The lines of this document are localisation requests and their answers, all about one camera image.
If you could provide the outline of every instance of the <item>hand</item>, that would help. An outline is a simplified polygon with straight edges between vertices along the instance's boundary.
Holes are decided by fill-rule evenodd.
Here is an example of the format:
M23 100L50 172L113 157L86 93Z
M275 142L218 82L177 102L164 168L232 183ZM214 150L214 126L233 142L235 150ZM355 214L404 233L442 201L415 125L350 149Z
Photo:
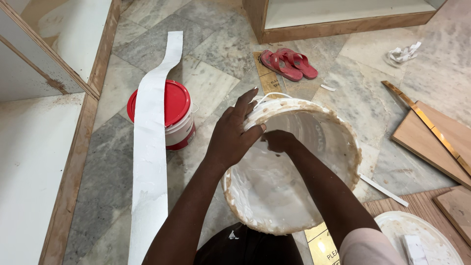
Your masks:
M239 163L249 148L267 129L265 124L255 125L246 132L242 126L245 116L257 104L249 102L257 95L258 88L246 92L237 99L235 107L229 107L214 127L205 160L224 170Z
M274 130L262 135L262 141L268 141L268 150L283 153L299 142L290 132Z

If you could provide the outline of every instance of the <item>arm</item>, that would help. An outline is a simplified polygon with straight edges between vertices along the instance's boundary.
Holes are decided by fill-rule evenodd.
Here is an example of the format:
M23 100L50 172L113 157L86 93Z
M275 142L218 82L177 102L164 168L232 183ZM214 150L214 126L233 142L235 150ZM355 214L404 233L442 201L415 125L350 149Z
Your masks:
M193 264L204 217L219 179L266 129L264 124L246 132L242 127L245 115L257 104L249 104L257 92L255 88L239 97L235 108L229 107L216 123L206 156L152 241L143 265Z
M326 165L314 156L292 133L271 131L263 134L268 148L286 152L301 174L319 209L337 249L348 233L357 228L380 230L355 195Z

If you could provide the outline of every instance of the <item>person's left hand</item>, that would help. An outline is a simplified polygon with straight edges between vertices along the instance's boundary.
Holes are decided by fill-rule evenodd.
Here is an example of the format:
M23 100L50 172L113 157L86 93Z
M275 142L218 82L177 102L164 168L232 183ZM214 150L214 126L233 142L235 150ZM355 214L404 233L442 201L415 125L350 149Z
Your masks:
M265 124L255 125L246 132L242 123L245 116L252 112L257 101L249 102L257 95L258 88L246 92L237 99L235 107L229 107L219 121L211 136L205 160L224 170L237 164L255 141L267 129Z

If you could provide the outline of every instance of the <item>paint bucket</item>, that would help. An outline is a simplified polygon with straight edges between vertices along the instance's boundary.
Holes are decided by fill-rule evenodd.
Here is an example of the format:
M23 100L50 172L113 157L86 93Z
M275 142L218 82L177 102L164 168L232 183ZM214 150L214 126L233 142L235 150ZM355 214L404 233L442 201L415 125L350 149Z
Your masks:
M138 90L134 91L128 101L127 111L134 122L134 110ZM165 149L178 151L188 146L195 138L195 122L193 119L193 103L190 93L174 80L165 81L164 94L165 115Z
M351 126L328 108L285 96L288 98L260 99L244 121L244 129L265 123L267 132L293 133L353 190L360 178L361 149ZM274 235L321 224L323 219L292 161L267 146L256 142L222 177L221 186L233 213L250 228Z

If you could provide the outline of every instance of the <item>white scrap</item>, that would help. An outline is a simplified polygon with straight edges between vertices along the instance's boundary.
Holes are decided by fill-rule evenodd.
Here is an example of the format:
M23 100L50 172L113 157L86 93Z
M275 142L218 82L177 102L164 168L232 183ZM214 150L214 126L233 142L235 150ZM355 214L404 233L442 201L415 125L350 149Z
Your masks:
M183 31L168 32L162 63L139 84L134 115L131 237L128 264L141 264L168 215L163 98L168 72L180 62Z
M377 190L381 191L382 193L386 194L388 197L392 198L393 200L395 200L396 202L404 205L405 207L409 207L409 203L406 202L405 200L399 198L398 196L392 194L392 192L390 192L389 190L381 187L380 185L378 185L376 182L370 180L369 178L367 178L366 176L364 176L363 174L360 174L360 178L364 181L366 181L368 184L372 185L373 187L375 187Z
M422 43L418 41L416 44L412 44L411 46L407 46L404 50L397 47L394 50L390 50L388 53L388 57L398 63L406 62L409 59L417 57L417 53L415 51L420 47Z
M239 239L236 237L236 235L234 235L234 230L232 230L231 234L229 235L229 239Z
M429 265L419 236L404 235L402 241L409 257L409 265Z
M323 88L325 88L325 89L327 89L327 90L330 90L330 91L332 91L332 92L336 90L335 88L331 88L331 87L328 87L328 86L326 86L326 85L321 85L321 87L323 87Z

